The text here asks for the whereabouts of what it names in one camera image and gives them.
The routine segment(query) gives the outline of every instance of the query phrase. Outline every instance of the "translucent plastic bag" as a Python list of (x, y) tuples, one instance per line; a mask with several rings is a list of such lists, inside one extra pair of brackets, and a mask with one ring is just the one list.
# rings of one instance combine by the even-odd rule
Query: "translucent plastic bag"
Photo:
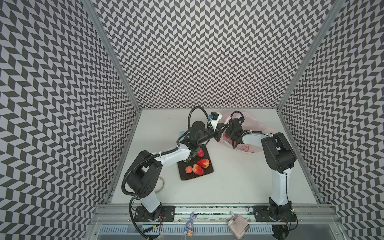
[[(275, 130), (272, 127), (267, 127), (259, 123), (259, 121), (250, 113), (248, 112), (242, 112), (244, 115), (244, 122), (242, 124), (243, 130), (251, 130), (251, 131), (262, 131), (263, 133), (269, 134), (269, 133), (275, 133)], [(228, 123), (231, 119), (232, 112), (224, 113), (221, 121), (223, 123)], [(240, 113), (235, 113), (233, 118), (240, 118)], [(230, 140), (229, 136), (227, 136), (225, 133), (220, 138), (220, 143), (224, 144), (227, 147), (232, 148), (232, 141)], [(250, 144), (241, 144), (239, 143), (237, 147), (235, 148), (236, 151), (239, 152), (245, 152), (245, 153), (256, 153), (261, 152), (263, 149), (261, 147), (257, 147)]]

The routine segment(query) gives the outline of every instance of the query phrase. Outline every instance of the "robotic arm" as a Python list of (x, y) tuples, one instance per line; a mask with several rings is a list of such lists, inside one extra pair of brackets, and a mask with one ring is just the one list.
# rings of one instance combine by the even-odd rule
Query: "robotic arm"
[[(201, 121), (196, 121), (190, 126), (190, 116), (195, 109), (201, 109), (207, 117), (207, 127)], [(176, 141), (176, 147), (159, 153), (142, 151), (129, 167), (124, 175), (121, 189), (126, 195), (139, 198), (149, 216), (149, 221), (159, 219), (162, 212), (162, 204), (156, 197), (153, 189), (157, 183), (161, 169), (168, 167), (178, 161), (193, 157), (199, 151), (201, 145), (214, 138), (220, 141), (224, 133), (230, 136), (233, 148), (238, 143), (260, 146), (264, 150), (267, 164), (272, 170), (272, 194), (270, 197), (270, 217), (274, 220), (285, 218), (287, 211), (291, 209), (291, 202), (288, 199), (288, 185), (296, 160), (296, 155), (282, 133), (273, 135), (264, 134), (259, 131), (243, 130), (241, 124), (244, 117), (232, 118), (229, 123), (219, 123), (222, 115), (217, 112), (208, 114), (202, 107), (194, 107), (188, 116), (188, 130)], [(134, 192), (125, 189), (126, 183)]]

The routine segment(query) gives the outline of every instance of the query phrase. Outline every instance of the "purple rabbit toy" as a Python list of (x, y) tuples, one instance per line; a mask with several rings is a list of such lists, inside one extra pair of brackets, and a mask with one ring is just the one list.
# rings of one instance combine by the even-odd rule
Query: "purple rabbit toy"
[(189, 216), (189, 221), (187, 221), (187, 223), (185, 224), (184, 235), (192, 237), (192, 234), (193, 234), (192, 226), (193, 226), (193, 220), (195, 218), (197, 218), (197, 215), (194, 212), (192, 212), (191, 215)]

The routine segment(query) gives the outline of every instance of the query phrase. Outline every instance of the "chevron pattern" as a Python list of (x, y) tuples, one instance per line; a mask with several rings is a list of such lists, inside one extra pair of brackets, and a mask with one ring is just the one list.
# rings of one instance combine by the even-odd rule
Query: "chevron pattern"
[(274, 107), (334, 0), (93, 0), (143, 108)]
[(79, 238), (136, 112), (79, 0), (0, 7), (0, 239)]
[(283, 110), (351, 239), (384, 239), (383, 27), (383, 1), (347, 1)]

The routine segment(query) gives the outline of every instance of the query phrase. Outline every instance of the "white table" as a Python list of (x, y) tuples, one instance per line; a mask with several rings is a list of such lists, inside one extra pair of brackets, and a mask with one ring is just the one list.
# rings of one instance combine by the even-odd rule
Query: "white table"
[[(220, 113), (235, 109), (208, 109)], [(286, 135), (275, 109), (239, 109), (254, 115), (260, 123)], [(122, 168), (112, 204), (127, 204), (130, 196), (121, 192), (125, 172), (143, 150), (159, 152), (176, 146), (180, 131), (187, 130), (187, 109), (143, 110), (127, 158)], [(194, 121), (206, 122), (204, 113), (193, 112)], [(269, 203), (272, 189), (271, 169), (263, 152), (245, 154), (225, 147), (212, 139), (207, 145), (214, 172), (195, 179), (181, 181), (177, 164), (164, 168), (160, 176), (164, 189), (157, 194), (163, 204), (252, 204)], [(298, 161), (292, 170), (289, 199), (294, 204), (315, 204), (316, 200)]]

